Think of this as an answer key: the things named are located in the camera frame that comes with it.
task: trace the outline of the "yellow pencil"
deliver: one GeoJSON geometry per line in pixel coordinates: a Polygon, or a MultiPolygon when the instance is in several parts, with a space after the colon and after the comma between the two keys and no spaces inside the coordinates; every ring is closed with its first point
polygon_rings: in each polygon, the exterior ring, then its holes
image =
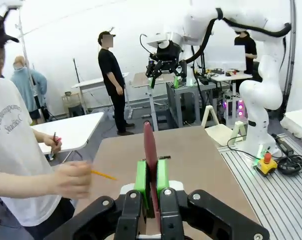
{"type": "Polygon", "coordinates": [[[105,178],[108,178],[108,179],[117,180],[115,177],[108,176],[108,175],[106,175],[104,173],[101,173],[101,172],[99,173],[98,171],[91,170],[91,173],[97,174],[99,176],[102,176],[102,177],[105,177],[105,178]]]}

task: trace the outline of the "man in white t-shirt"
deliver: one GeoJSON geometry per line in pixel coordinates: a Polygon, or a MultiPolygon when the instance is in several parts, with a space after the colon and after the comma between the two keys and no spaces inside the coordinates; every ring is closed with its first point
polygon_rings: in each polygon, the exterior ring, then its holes
{"type": "MultiPolygon", "coordinates": [[[[18,42],[6,35],[0,16],[0,77],[9,40],[18,42]]],[[[88,196],[91,166],[72,162],[54,172],[38,143],[51,146],[55,153],[62,144],[33,130],[31,122],[18,89],[11,81],[0,79],[0,197],[21,225],[42,240],[72,217],[70,198],[88,196]]]]}

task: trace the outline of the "brown tabletop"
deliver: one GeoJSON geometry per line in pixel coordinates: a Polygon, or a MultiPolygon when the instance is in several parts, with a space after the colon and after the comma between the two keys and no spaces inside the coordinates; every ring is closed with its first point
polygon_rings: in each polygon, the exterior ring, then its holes
{"type": "MultiPolygon", "coordinates": [[[[172,74],[162,74],[158,79],[156,79],[155,84],[164,84],[168,82],[174,81],[174,75],[172,74]]],[[[141,87],[147,87],[150,85],[150,81],[145,76],[145,73],[140,72],[134,75],[132,87],[134,88],[141,88],[141,87]]]]}
{"type": "MultiPolygon", "coordinates": [[[[169,179],[184,184],[186,193],[203,189],[258,223],[244,193],[203,127],[187,127],[154,133],[158,156],[168,160],[169,179]]],[[[108,180],[93,176],[92,194],[80,200],[75,214],[100,196],[117,199],[122,186],[135,182],[137,161],[145,158],[143,135],[108,138],[102,141],[93,168],[116,177],[108,180]]],[[[193,239],[205,239],[204,234],[185,224],[185,233],[193,239]]],[[[158,233],[155,221],[148,220],[147,234],[158,233]]]]}

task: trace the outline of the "black t-shirt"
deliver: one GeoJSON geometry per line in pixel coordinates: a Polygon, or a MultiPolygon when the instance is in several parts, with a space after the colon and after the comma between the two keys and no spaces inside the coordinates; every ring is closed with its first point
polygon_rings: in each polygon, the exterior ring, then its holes
{"type": "Polygon", "coordinates": [[[110,72],[114,74],[115,79],[119,83],[119,85],[124,88],[125,82],[124,78],[120,69],[120,66],[113,55],[112,52],[106,50],[106,49],[101,49],[99,53],[99,65],[102,71],[103,79],[104,79],[104,84],[107,90],[107,93],[109,95],[114,95],[117,94],[116,92],[116,87],[112,84],[112,82],[109,80],[107,77],[107,74],[110,72]]]}
{"type": "MultiPolygon", "coordinates": [[[[245,46],[245,53],[256,55],[256,44],[255,41],[250,38],[249,35],[246,37],[237,37],[234,40],[234,45],[245,46]]],[[[253,59],[246,57],[246,74],[253,73],[253,59]]]]}

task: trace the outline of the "aluminum slotted surface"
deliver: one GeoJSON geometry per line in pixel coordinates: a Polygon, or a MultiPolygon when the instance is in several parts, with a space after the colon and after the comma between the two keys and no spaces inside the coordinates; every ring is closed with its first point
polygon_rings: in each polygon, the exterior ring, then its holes
{"type": "MultiPolygon", "coordinates": [[[[279,135],[302,155],[302,148],[285,134],[279,135]]],[[[233,172],[260,223],[269,230],[270,240],[302,240],[302,171],[284,176],[275,171],[263,177],[253,169],[245,154],[227,147],[219,152],[233,172]]]]}

